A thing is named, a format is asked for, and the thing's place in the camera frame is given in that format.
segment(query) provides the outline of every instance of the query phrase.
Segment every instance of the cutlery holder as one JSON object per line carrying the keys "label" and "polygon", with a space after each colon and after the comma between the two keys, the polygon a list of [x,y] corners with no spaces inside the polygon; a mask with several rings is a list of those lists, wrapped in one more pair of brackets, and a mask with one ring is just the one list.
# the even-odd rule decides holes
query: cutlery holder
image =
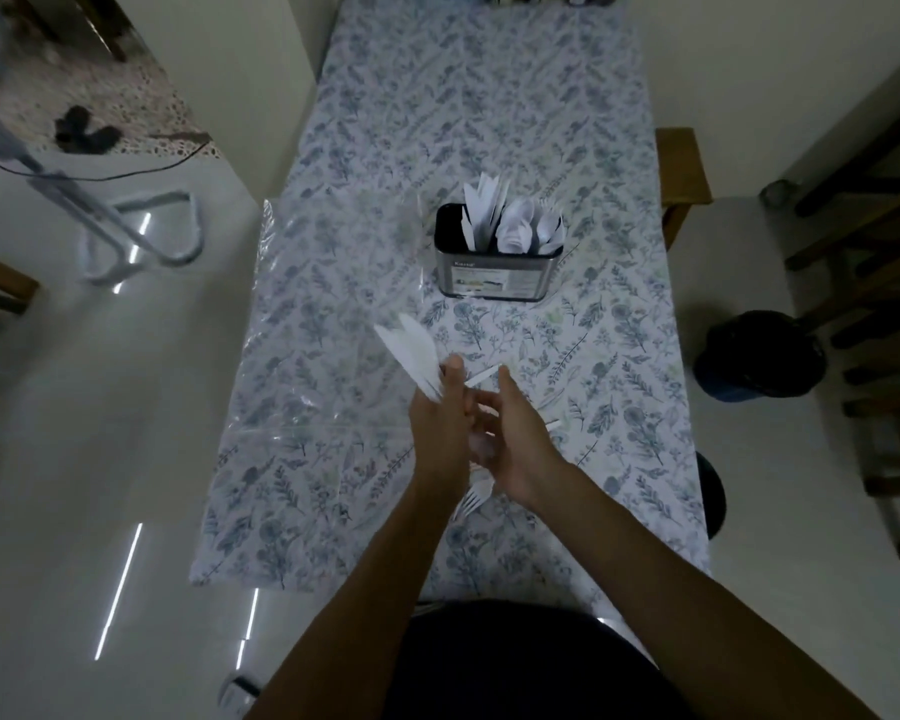
{"label": "cutlery holder", "polygon": [[564,248],[549,255],[507,255],[496,250],[470,252],[460,226],[465,205],[444,204],[436,210],[433,249],[436,252],[436,285],[451,298],[490,301],[542,301],[557,270]]}

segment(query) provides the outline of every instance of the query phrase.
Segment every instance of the glossy floor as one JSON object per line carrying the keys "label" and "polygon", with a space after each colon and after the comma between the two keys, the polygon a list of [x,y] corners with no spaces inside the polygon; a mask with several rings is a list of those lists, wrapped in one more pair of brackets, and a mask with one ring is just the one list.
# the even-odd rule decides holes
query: glossy floor
{"label": "glossy floor", "polygon": [[[305,596],[255,601],[239,586],[186,580],[239,359],[258,212],[223,161],[94,186],[112,197],[189,187],[207,249],[116,295],[85,287],[69,220],[0,172],[0,258],[45,285],[23,318],[0,317],[0,718],[219,717],[238,657],[265,680],[314,612]],[[671,263],[688,353],[698,326],[722,312],[792,309],[755,200],[692,213]],[[729,503],[713,543],[717,578],[900,718],[900,563],[843,423],[813,397],[733,406],[689,391],[698,446]]]}

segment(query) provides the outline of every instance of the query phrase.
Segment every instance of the floral tablecloth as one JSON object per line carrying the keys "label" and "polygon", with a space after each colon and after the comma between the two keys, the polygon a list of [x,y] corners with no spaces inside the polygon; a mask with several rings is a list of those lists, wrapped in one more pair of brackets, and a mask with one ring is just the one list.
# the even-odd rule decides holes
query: floral tablecloth
{"label": "floral tablecloth", "polygon": [[[191,579],[330,595],[406,487],[409,377],[373,335],[417,316],[476,374],[509,363],[562,454],[708,569],[653,123],[625,10],[344,0],[299,156],[265,206],[254,305]],[[557,198],[539,303],[454,300],[422,233],[481,171]],[[503,497],[452,524],[424,599],[616,609]]]}

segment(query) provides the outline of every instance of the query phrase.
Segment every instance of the forearm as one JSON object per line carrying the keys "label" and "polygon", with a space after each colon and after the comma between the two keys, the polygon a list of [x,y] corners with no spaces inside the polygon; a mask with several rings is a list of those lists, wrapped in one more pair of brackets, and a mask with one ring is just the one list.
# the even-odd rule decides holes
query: forearm
{"label": "forearm", "polygon": [[313,619],[249,720],[376,717],[447,521],[461,496],[414,477],[353,573]]}
{"label": "forearm", "polygon": [[534,508],[704,717],[875,717],[807,654],[668,548],[575,466]]}

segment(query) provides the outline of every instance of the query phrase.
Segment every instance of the power cord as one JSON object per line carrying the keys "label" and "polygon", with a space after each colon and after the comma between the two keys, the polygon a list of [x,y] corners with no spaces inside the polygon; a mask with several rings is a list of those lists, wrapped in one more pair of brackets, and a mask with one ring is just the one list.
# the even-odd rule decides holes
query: power cord
{"label": "power cord", "polygon": [[202,152],[206,147],[210,144],[209,141],[204,141],[193,151],[188,153],[179,161],[174,161],[172,164],[168,164],[165,167],[157,167],[157,168],[141,168],[139,171],[128,171],[125,174],[116,174],[114,176],[67,176],[66,174],[41,174],[41,173],[33,173],[32,171],[15,171],[12,168],[5,167],[0,163],[0,169],[4,170],[8,174],[16,175],[17,177],[29,177],[34,180],[71,180],[71,181],[113,181],[113,180],[125,180],[127,177],[136,177],[137,175],[142,174],[153,174],[154,172],[166,172],[168,169],[172,169],[174,167],[179,167],[180,164],[184,164]]}

